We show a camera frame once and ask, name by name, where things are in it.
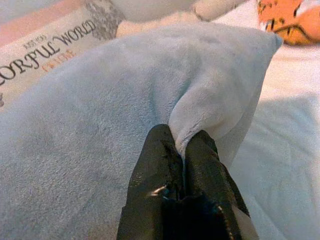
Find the white pillow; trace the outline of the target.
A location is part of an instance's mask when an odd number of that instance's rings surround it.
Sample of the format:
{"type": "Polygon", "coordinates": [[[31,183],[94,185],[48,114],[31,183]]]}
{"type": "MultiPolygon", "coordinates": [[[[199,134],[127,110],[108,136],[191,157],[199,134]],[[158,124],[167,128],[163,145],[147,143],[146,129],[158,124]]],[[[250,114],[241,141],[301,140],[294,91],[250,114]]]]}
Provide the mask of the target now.
{"type": "Polygon", "coordinates": [[[196,0],[114,0],[125,16],[117,29],[118,38],[178,24],[196,23],[192,11],[196,0]]]}
{"type": "Polygon", "coordinates": [[[260,0],[197,0],[192,12],[204,22],[246,23],[256,18],[255,7],[260,0]]]}

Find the plain grey pillow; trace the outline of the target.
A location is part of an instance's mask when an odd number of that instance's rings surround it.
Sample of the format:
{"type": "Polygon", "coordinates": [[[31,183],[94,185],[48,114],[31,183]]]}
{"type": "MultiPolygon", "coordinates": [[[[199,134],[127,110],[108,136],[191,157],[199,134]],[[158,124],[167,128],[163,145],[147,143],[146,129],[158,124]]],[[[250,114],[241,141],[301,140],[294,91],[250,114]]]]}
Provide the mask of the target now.
{"type": "Polygon", "coordinates": [[[0,240],[116,240],[149,130],[194,134],[231,165],[282,39],[200,22],[112,40],[53,70],[0,112],[0,240]]]}

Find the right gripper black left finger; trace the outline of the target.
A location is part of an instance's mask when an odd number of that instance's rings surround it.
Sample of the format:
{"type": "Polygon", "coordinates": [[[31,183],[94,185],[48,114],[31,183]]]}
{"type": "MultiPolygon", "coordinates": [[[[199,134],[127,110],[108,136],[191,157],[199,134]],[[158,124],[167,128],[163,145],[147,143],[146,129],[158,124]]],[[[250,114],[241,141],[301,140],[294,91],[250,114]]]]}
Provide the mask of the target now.
{"type": "Polygon", "coordinates": [[[116,240],[176,240],[174,208],[183,196],[183,161],[169,126],[156,125],[130,177],[116,240]]]}

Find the yellow cartoon egg blanket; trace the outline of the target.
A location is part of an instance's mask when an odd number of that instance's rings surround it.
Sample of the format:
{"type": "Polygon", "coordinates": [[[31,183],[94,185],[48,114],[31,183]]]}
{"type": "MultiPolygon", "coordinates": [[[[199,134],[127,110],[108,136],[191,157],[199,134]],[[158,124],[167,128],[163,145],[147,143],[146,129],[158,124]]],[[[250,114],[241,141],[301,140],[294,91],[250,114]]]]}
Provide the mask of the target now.
{"type": "Polygon", "coordinates": [[[287,45],[320,44],[320,0],[258,0],[260,29],[287,45]]]}

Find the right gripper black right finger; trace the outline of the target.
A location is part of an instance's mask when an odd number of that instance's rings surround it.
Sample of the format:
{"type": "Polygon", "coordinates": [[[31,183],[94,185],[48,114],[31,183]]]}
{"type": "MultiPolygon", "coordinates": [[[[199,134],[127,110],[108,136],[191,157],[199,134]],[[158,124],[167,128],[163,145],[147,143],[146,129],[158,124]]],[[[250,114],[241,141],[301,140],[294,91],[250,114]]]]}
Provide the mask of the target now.
{"type": "Polygon", "coordinates": [[[199,203],[195,220],[204,240],[259,240],[240,190],[204,130],[187,144],[185,163],[186,189],[199,203]]]}

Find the white quilted mattress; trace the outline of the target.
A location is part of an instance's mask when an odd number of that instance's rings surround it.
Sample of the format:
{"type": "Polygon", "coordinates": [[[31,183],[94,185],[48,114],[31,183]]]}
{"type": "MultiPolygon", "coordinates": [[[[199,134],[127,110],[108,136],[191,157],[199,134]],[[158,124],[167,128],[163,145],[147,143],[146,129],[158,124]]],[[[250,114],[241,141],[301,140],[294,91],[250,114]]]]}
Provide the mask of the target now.
{"type": "Polygon", "coordinates": [[[260,240],[320,240],[320,45],[283,45],[229,168],[260,240]]]}

